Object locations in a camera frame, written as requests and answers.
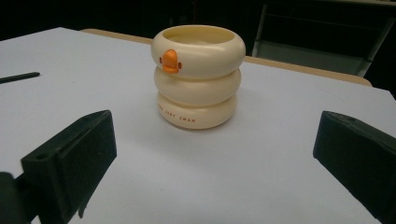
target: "orange duck beak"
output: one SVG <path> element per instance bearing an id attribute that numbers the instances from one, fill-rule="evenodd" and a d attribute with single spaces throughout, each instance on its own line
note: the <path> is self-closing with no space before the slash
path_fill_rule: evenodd
<path id="1" fill-rule="evenodd" d="M 163 65 L 163 71 L 167 74 L 176 74 L 181 69 L 181 63 L 177 62 L 177 54 L 173 49 L 167 50 L 162 57 L 160 63 Z"/>

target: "wooden table edge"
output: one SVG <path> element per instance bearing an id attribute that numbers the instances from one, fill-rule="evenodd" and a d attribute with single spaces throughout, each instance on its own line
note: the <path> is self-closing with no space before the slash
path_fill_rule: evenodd
<path id="1" fill-rule="evenodd" d="M 98 30 L 98 29 L 84 29 L 84 30 L 81 30 L 81 32 L 93 34 L 93 35 L 103 35 L 103 36 L 113 37 L 113 38 L 117 38 L 117 39 L 129 40 L 129 41 L 134 41 L 137 43 L 148 44 L 148 45 L 150 45 L 152 42 L 152 39 L 150 39 L 150 38 L 145 38 L 145 37 L 135 36 L 135 35 L 124 35 L 124 34 L 120 34 L 120 33 L 114 33 L 114 32 L 109 32 L 109 31 L 104 31 L 104 30 Z M 290 71 L 301 72 L 301 73 L 320 76 L 320 77 L 329 77 L 329 78 L 334 78 L 334 79 L 338 79 L 338 80 L 343 80 L 343 81 L 347 81 L 347 82 L 352 82 L 352 83 L 372 87 L 372 84 L 370 83 L 370 81 L 368 81 L 367 79 L 365 79 L 363 77 L 357 77 L 357 76 L 352 76 L 352 75 L 343 74 L 343 73 L 336 73 L 336 72 L 312 68 L 312 67 L 300 66 L 297 64 L 282 63 L 282 62 L 276 62 L 276 61 L 271 61 L 271 60 L 266 60 L 266 59 L 261 59 L 261 58 L 249 57 L 249 56 L 246 56 L 245 62 L 261 64 L 261 65 L 276 67 L 276 68 L 282 68 L 282 69 L 287 69 Z"/>

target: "black pen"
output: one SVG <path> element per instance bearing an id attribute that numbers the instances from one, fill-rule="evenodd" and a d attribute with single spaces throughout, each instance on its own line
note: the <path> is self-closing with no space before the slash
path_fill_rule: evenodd
<path id="1" fill-rule="evenodd" d="M 0 84 L 6 83 L 6 82 L 11 82 L 11 81 L 18 81 L 18 80 L 22 80 L 22 79 L 26 79 L 26 78 L 30 78 L 30 77 L 38 77 L 38 76 L 40 76 L 40 73 L 33 72 L 33 73 L 26 73 L 26 74 L 22 74 L 22 75 L 16 75 L 16 76 L 12 76 L 12 77 L 0 77 Z"/>

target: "white tabletop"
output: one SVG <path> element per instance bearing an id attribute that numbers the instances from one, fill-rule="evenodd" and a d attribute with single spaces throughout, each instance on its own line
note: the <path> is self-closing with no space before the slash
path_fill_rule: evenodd
<path id="1" fill-rule="evenodd" d="M 379 223 L 312 156 L 330 110 L 396 136 L 387 91 L 243 63 L 234 116 L 188 131 L 157 111 L 148 45 L 58 28 L 0 42 L 0 170 L 76 119 L 113 114 L 118 157 L 70 223 Z"/>

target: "ceramic cup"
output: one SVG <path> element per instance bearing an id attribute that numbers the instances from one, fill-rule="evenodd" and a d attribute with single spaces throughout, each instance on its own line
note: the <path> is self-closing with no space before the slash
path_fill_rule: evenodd
<path id="1" fill-rule="evenodd" d="M 159 32 L 151 56 L 160 113 L 189 129 L 225 122 L 236 109 L 245 54 L 242 38 L 224 28 L 187 25 Z"/>

